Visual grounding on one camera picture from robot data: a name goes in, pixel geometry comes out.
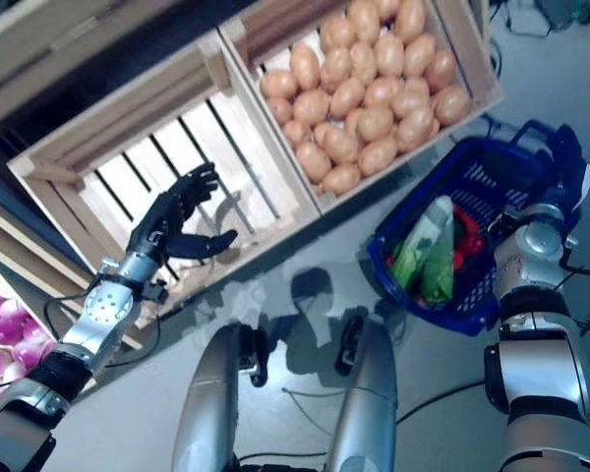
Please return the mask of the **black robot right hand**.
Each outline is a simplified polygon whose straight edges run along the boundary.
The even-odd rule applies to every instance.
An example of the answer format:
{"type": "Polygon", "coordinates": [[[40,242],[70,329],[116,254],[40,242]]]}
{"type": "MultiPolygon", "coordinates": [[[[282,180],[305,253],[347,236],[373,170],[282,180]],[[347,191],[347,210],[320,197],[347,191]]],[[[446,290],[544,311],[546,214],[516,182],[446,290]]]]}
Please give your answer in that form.
{"type": "Polygon", "coordinates": [[[553,155],[549,183],[541,201],[569,216],[584,202],[590,190],[590,164],[574,131],[561,125],[547,139],[553,155]]]}

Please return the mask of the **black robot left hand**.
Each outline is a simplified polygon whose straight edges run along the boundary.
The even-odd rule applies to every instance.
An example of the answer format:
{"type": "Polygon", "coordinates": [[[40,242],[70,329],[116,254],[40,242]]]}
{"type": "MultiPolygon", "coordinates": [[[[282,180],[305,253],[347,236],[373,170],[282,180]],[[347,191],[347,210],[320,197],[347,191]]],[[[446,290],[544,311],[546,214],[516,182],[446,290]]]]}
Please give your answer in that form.
{"type": "Polygon", "coordinates": [[[171,258],[203,260],[230,248],[238,236],[229,230],[216,236],[186,234],[185,222],[217,189],[213,163],[204,163],[180,177],[159,194],[142,221],[133,229],[127,252],[143,253],[162,266],[171,258]]]}

